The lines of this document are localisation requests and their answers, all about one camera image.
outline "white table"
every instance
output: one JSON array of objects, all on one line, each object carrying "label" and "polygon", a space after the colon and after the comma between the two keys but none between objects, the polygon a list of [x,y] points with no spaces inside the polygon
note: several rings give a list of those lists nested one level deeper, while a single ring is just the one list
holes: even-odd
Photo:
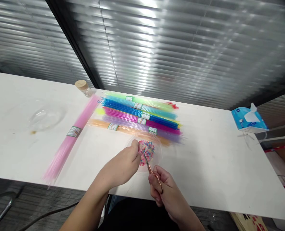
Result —
[{"label": "white table", "polygon": [[[22,105],[36,99],[60,105],[67,112],[51,130],[31,134],[25,128],[29,109]],[[0,178],[45,184],[44,172],[87,101],[74,85],[0,73]],[[285,219],[285,189],[257,139],[238,137],[242,132],[230,111],[175,103],[187,139],[184,144],[164,147],[160,165],[174,177],[188,203]],[[20,107],[20,113],[13,113],[13,108]],[[94,113],[92,118],[100,116]],[[86,126],[55,186],[87,190],[129,138]],[[135,174],[110,193],[152,199],[146,175]]]}]

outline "pink straw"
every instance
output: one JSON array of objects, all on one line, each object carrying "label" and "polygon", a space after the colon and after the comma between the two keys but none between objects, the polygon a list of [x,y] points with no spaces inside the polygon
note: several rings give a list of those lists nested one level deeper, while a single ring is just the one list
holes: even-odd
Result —
[{"label": "pink straw", "polygon": [[[105,111],[106,115],[108,115],[108,116],[113,116],[116,118],[124,119],[124,120],[135,122],[135,123],[137,123],[137,120],[138,120],[138,117],[136,117],[136,116],[133,116],[131,114],[121,112],[121,111],[118,111],[118,110],[115,110],[115,109],[112,109],[109,107],[104,107],[104,111]],[[150,121],[150,120],[147,120],[146,126],[161,129],[161,130],[164,130],[164,131],[167,131],[167,132],[170,132],[173,134],[177,134],[177,135],[181,134],[180,130],[172,129],[170,127],[167,127],[165,125],[162,125],[162,124],[156,123],[154,121]]]},{"label": "pink straw", "polygon": [[94,110],[98,105],[98,100],[100,98],[93,94],[86,105],[83,112],[80,114],[74,126],[71,127],[70,131],[67,133],[64,141],[62,142],[61,146],[59,147],[55,157],[53,158],[49,168],[47,169],[46,173],[44,174],[44,179],[48,181],[49,185],[53,183],[59,176],[79,134],[81,133],[82,129],[85,127],[87,121],[93,114]]}]

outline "paper label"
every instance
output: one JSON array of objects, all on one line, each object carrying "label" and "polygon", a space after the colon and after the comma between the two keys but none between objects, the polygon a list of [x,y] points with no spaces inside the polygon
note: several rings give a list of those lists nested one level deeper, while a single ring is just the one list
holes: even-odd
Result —
[{"label": "paper label", "polygon": [[147,113],[147,112],[142,112],[142,116],[141,116],[143,119],[147,119],[149,120],[150,119],[150,114]]},{"label": "paper label", "polygon": [[133,101],[133,97],[131,97],[131,96],[126,96],[126,97],[125,97],[125,100],[127,100],[127,101]]},{"label": "paper label", "polygon": [[81,128],[72,126],[69,132],[66,134],[67,136],[77,137],[81,131]]},{"label": "paper label", "polygon": [[136,108],[136,109],[141,109],[141,107],[142,107],[142,104],[139,104],[139,103],[135,103],[135,105],[134,105],[134,108]]},{"label": "paper label", "polygon": [[143,119],[143,118],[138,117],[138,121],[137,121],[138,124],[143,124],[143,125],[145,125],[146,122],[147,122],[146,119]]},{"label": "paper label", "polygon": [[107,129],[116,131],[118,127],[118,124],[109,124]]},{"label": "paper label", "polygon": [[153,135],[157,135],[157,128],[149,127],[149,133]]}]

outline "plastic straw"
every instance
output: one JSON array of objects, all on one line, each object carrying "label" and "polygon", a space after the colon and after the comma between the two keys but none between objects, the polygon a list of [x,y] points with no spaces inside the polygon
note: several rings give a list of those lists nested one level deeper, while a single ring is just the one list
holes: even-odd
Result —
[{"label": "plastic straw", "polygon": [[[135,105],[137,104],[137,103],[135,103],[133,101],[128,101],[128,100],[121,99],[121,98],[114,97],[114,96],[110,96],[110,95],[107,95],[106,97],[107,97],[107,99],[111,99],[113,101],[116,101],[118,103],[122,103],[122,104],[124,104],[126,106],[129,106],[129,107],[135,107]],[[176,114],[174,114],[174,113],[163,111],[163,110],[160,110],[160,109],[157,109],[157,108],[154,108],[154,107],[150,107],[148,105],[142,104],[140,106],[141,106],[141,110],[145,111],[145,112],[158,114],[158,115],[160,115],[162,117],[166,117],[166,118],[173,119],[173,120],[175,120],[176,117],[177,117]]]},{"label": "plastic straw", "polygon": [[[131,108],[129,106],[126,106],[124,104],[118,103],[116,101],[113,101],[113,100],[110,100],[110,99],[107,99],[107,98],[101,97],[101,103],[105,107],[110,107],[112,109],[119,110],[119,111],[122,111],[122,112],[125,112],[125,113],[128,113],[128,114],[132,114],[132,115],[135,115],[135,116],[138,116],[138,117],[142,117],[142,115],[143,115],[142,111],[139,111],[139,110],[137,110],[135,108]],[[157,117],[157,116],[154,116],[154,115],[150,115],[149,120],[150,121],[154,121],[154,122],[159,123],[159,124],[162,124],[164,126],[170,127],[172,129],[178,129],[178,124],[177,123],[172,122],[170,120],[166,120],[166,119]]]},{"label": "plastic straw", "polygon": [[[114,110],[114,109],[111,109],[111,108],[108,108],[108,107],[104,107],[104,111],[105,111],[106,115],[108,115],[108,116],[117,117],[117,118],[124,119],[124,120],[127,120],[127,121],[131,121],[131,122],[134,122],[134,123],[137,123],[137,121],[138,121],[138,117],[136,117],[136,116],[133,116],[131,114],[124,113],[124,112],[121,112],[121,111],[118,111],[118,110]],[[146,126],[157,128],[157,129],[161,129],[163,131],[167,131],[167,132],[170,132],[170,133],[173,133],[173,134],[177,134],[177,135],[181,134],[181,131],[178,130],[178,129],[172,129],[170,127],[158,124],[158,123],[150,121],[150,120],[146,121]]]},{"label": "plastic straw", "polygon": [[[104,121],[97,120],[97,119],[90,119],[88,121],[88,123],[87,123],[88,126],[101,127],[101,128],[105,128],[105,129],[108,128],[109,124],[110,123],[108,123],[108,122],[104,122]],[[130,134],[130,135],[134,135],[134,134],[140,132],[141,130],[119,125],[119,127],[117,128],[117,131],[123,132],[123,133],[127,133],[127,134]],[[170,141],[169,140],[167,140],[167,139],[165,139],[165,138],[163,138],[161,136],[158,136],[158,138],[161,141],[162,145],[164,145],[164,146],[169,146],[170,145]]]},{"label": "plastic straw", "polygon": [[[122,126],[130,127],[130,128],[134,128],[134,129],[138,129],[138,130],[146,131],[146,132],[149,132],[149,128],[150,128],[149,126],[146,126],[143,124],[134,123],[131,121],[123,120],[123,119],[108,116],[108,115],[103,116],[102,120],[108,123],[119,124]],[[172,133],[166,132],[161,129],[157,130],[157,136],[161,136],[163,138],[166,138],[176,143],[180,143],[180,140],[181,140],[180,135],[172,134]]]},{"label": "plastic straw", "polygon": [[51,185],[59,176],[76,140],[79,136],[81,130],[85,127],[88,119],[91,117],[92,113],[96,109],[98,105],[99,97],[93,94],[74,123],[74,126],[71,127],[70,131],[66,135],[64,141],[56,152],[51,164],[49,165],[46,173],[44,174],[44,179],[48,181],[49,185]]},{"label": "plastic straw", "polygon": [[144,105],[148,105],[150,107],[156,107],[158,109],[167,111],[167,112],[172,112],[174,110],[174,107],[172,104],[167,104],[167,103],[162,103],[162,102],[158,102],[158,101],[154,101],[154,100],[148,100],[148,99],[143,99],[143,98],[139,98],[139,97],[134,97],[134,96],[127,96],[127,95],[122,95],[122,94],[118,94],[118,93],[114,93],[114,92],[106,92],[106,95],[110,95],[110,96],[114,96],[114,97],[118,97],[120,99],[125,99],[128,98],[132,98],[132,101],[135,103],[140,103],[140,104],[144,104]]}]

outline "blue tissue box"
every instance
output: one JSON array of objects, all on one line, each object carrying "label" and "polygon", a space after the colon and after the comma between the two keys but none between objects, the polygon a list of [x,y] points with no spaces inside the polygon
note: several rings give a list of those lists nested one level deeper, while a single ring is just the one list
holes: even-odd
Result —
[{"label": "blue tissue box", "polygon": [[238,107],[231,111],[232,116],[235,120],[236,126],[240,131],[246,131],[250,133],[261,133],[268,131],[268,126],[265,124],[261,115],[256,111],[255,115],[260,120],[260,122],[248,122],[245,119],[245,115],[251,110],[247,107]]}]

